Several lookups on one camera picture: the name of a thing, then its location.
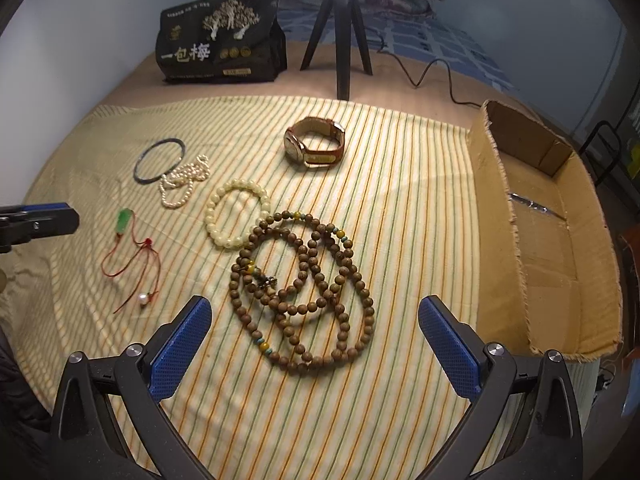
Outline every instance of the blue bangle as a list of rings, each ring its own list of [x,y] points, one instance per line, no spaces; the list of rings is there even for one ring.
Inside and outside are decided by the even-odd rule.
[[[140,162],[142,162],[142,160],[148,155],[148,153],[154,149],[157,148],[158,146],[161,146],[162,144],[167,144],[169,142],[174,142],[175,144],[178,144],[180,146],[180,159],[178,160],[178,162],[176,162],[174,165],[172,165],[172,167],[170,167],[168,170],[163,171],[161,174],[159,174],[158,176],[155,176],[153,178],[140,178],[138,176],[138,166],[140,165]],[[171,173],[173,170],[175,170],[175,168],[178,167],[178,165],[182,162],[183,158],[184,158],[184,154],[186,153],[187,148],[184,145],[184,142],[182,142],[180,139],[176,139],[175,137],[170,137],[169,139],[162,139],[162,140],[158,140],[158,142],[156,142],[155,144],[152,144],[151,146],[149,146],[144,152],[142,152],[142,155],[140,155],[138,157],[138,161],[136,162],[136,165],[133,168],[133,179],[138,183],[138,184],[153,184],[154,182],[157,182],[158,180],[160,180],[162,178],[162,176],[164,174],[167,173]]]

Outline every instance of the red string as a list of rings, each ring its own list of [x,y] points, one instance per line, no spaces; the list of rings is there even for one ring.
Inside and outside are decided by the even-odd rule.
[[[146,256],[145,257],[145,265],[142,268],[142,273],[140,274],[140,278],[138,279],[138,282],[136,283],[136,287],[133,289],[133,292],[131,294],[129,294],[127,299],[124,300],[124,302],[116,310],[113,311],[114,314],[116,314],[121,308],[123,308],[127,303],[129,303],[129,300],[131,298],[133,298],[135,293],[140,288],[140,284],[142,283],[142,280],[144,280],[144,277],[145,277],[145,274],[146,274],[146,270],[148,268],[149,254],[153,255],[155,263],[158,264],[158,272],[156,273],[156,280],[155,280],[155,283],[154,283],[154,290],[149,294],[149,303],[151,303],[153,301],[153,299],[155,298],[156,294],[158,293],[158,286],[159,286],[160,272],[161,272],[160,254],[158,254],[158,252],[153,248],[153,241],[152,241],[151,238],[145,238],[141,242],[136,240],[136,237],[135,237],[136,214],[133,211],[131,211],[131,215],[132,215],[131,240],[138,247],[138,250],[129,259],[129,261],[124,265],[124,267],[122,267],[120,270],[117,270],[116,272],[112,272],[112,273],[107,272],[107,270],[105,270],[105,268],[104,268],[105,263],[111,256],[113,256],[115,254],[115,251],[118,249],[118,246],[120,245],[120,241],[122,240],[122,235],[120,233],[116,233],[116,243],[113,246],[113,249],[111,249],[111,251],[109,251],[107,253],[107,255],[102,259],[102,262],[100,263],[100,269],[102,270],[103,275],[105,275],[107,278],[115,278],[115,277],[121,275],[125,270],[127,270],[129,268],[129,266],[133,263],[133,261],[135,261],[135,259],[138,257],[138,255],[140,253],[144,252],[145,256]]]

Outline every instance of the tripod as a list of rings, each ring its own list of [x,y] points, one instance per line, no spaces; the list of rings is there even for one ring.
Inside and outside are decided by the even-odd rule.
[[[322,31],[324,30],[324,26],[329,19],[332,9],[334,10],[335,21],[337,96],[338,99],[348,101],[351,81],[351,23],[353,23],[353,30],[356,35],[356,40],[358,41],[364,72],[368,75],[373,75],[371,58],[369,57],[369,47],[367,46],[367,35],[364,29],[364,20],[362,19],[362,11],[360,10],[358,0],[322,1],[300,70],[309,68],[309,64],[314,56],[316,47],[322,36]]]

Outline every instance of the brown prayer beads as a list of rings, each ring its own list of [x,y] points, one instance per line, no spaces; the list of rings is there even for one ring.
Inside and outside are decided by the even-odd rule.
[[[290,229],[283,227],[282,224],[290,220],[304,222],[313,229],[311,238],[306,245]],[[282,222],[278,226],[271,227],[277,221]],[[258,245],[268,237],[282,238],[294,247],[298,254],[300,272],[297,278],[292,285],[281,288],[278,291],[275,290],[277,280],[273,276],[265,276],[251,259],[252,251],[255,251]],[[334,278],[335,283],[331,285],[325,281],[326,277],[319,267],[318,250],[316,248],[319,242],[325,244],[340,266],[339,274]],[[340,242],[343,244],[344,251],[340,251],[340,245],[338,245]],[[279,365],[284,370],[292,373],[303,374],[308,370],[319,370],[333,364],[340,365],[353,360],[369,343],[374,320],[373,300],[369,297],[369,291],[365,288],[362,275],[351,261],[353,256],[352,247],[353,242],[346,237],[344,231],[333,224],[324,225],[312,215],[305,215],[300,212],[290,213],[285,210],[282,213],[276,213],[267,217],[254,229],[250,241],[239,251],[238,259],[232,266],[229,289],[231,290],[232,306],[242,325],[250,333],[251,338],[258,345],[262,354],[268,357],[272,364]],[[288,302],[287,298],[289,296],[297,294],[302,289],[309,274],[316,287],[320,290],[321,295],[315,301],[299,304],[298,306],[293,302]],[[340,303],[340,294],[346,280],[351,280],[354,283],[354,288],[362,300],[362,306],[366,314],[363,333],[352,348],[348,348],[347,345],[347,338],[351,329],[349,314],[344,311],[344,305]],[[265,341],[262,332],[257,329],[257,324],[252,321],[251,315],[242,306],[242,301],[238,295],[240,285],[242,285],[246,293],[259,300],[260,304],[273,310],[277,327],[282,330],[284,339],[292,347],[290,358],[274,351],[269,343]],[[337,343],[335,349],[329,355],[314,356],[300,343],[300,338],[295,334],[287,315],[289,317],[304,316],[308,312],[313,313],[328,306],[334,308],[334,314],[339,325]],[[300,357],[300,362],[295,360],[296,355]]]

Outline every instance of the black bag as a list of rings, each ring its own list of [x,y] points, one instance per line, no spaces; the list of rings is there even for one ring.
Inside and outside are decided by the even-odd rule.
[[[278,0],[198,0],[164,10],[156,61],[167,82],[273,81],[287,69]]]

